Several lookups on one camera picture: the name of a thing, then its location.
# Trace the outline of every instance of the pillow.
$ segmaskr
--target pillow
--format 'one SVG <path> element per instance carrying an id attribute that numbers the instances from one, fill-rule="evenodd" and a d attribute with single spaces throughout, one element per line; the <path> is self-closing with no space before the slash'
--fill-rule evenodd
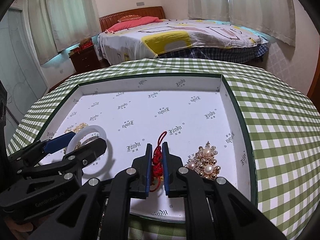
<path id="1" fill-rule="evenodd" d="M 163 20 L 159 20 L 158 17 L 146 16 L 146 17 L 140 18 L 139 20 L 116 23 L 109 29 L 105 30 L 105 33 L 115 33 L 121 30 L 137 27 L 140 25 L 146 25 L 149 23 L 160 23 L 160 22 L 163 22 Z"/>
<path id="2" fill-rule="evenodd" d="M 141 16 L 139 15 L 127 15 L 127 16 L 123 16 L 121 17 L 118 22 L 127 22 L 127 21 L 132 21 L 132 20 L 139 20 L 141 18 Z"/>

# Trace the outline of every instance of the pearl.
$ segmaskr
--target pearl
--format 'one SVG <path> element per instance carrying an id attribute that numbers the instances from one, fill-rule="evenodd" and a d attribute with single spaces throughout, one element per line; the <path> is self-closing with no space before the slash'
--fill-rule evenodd
<path id="1" fill-rule="evenodd" d="M 194 170 L 194 169 L 196 168 L 196 164 L 195 164 L 194 162 L 189 162 L 189 163 L 188 163 L 188 168 L 189 168 L 190 170 Z"/>
<path id="2" fill-rule="evenodd" d="M 206 165 L 206 166 L 204 167 L 204 172 L 205 172 L 206 174 L 211 174 L 211 173 L 213 173 L 213 166 L 210 165 L 210 164 Z"/>
<path id="3" fill-rule="evenodd" d="M 204 149 L 202 152 L 203 156 L 210 157 L 211 156 L 211 150 L 210 149 Z"/>

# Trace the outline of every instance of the red braided cord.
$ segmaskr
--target red braided cord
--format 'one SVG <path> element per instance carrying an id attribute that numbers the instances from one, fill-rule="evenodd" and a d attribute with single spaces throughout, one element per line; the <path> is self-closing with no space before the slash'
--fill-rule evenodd
<path id="1" fill-rule="evenodd" d="M 154 178 L 158 178 L 158 185 L 156 186 L 155 189 L 150 190 L 150 192 L 154 192 L 156 191 L 159 186 L 160 186 L 160 178 L 163 175 L 163 168 L 162 168 L 162 164 L 161 164 L 161 159 L 162 159 L 162 153 L 161 153 L 161 146 L 160 144 L 162 143 L 162 140 L 164 139 L 164 137 L 167 135 L 167 132 L 164 131 L 159 139 L 158 139 L 158 145 L 155 148 L 154 152 L 153 152 L 153 158 L 152 158 L 152 178 L 151 178 L 151 182 L 153 183 Z"/>

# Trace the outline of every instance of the white blanket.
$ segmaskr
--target white blanket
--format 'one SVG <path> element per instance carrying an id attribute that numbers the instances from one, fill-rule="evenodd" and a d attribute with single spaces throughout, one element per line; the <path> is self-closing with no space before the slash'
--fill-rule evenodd
<path id="1" fill-rule="evenodd" d="M 204 20 L 164 20 L 98 37 L 98 48 L 111 65 L 192 47 L 231 49 L 264 43 L 268 40 L 248 29 Z"/>

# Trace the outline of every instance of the beige curtain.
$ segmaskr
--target beige curtain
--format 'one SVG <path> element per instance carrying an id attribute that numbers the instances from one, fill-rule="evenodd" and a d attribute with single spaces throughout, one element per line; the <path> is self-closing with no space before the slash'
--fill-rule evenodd
<path id="1" fill-rule="evenodd" d="M 45 0 L 28 0 L 29 25 L 40 65 L 58 55 Z"/>
<path id="2" fill-rule="evenodd" d="M 229 0 L 230 22 L 295 46 L 295 14 L 292 0 Z"/>
<path id="3" fill-rule="evenodd" d="M 188 17 L 229 21 L 228 0 L 188 0 Z"/>
<path id="4" fill-rule="evenodd" d="M 95 0 L 48 0 L 47 6 L 58 51 L 101 32 Z"/>

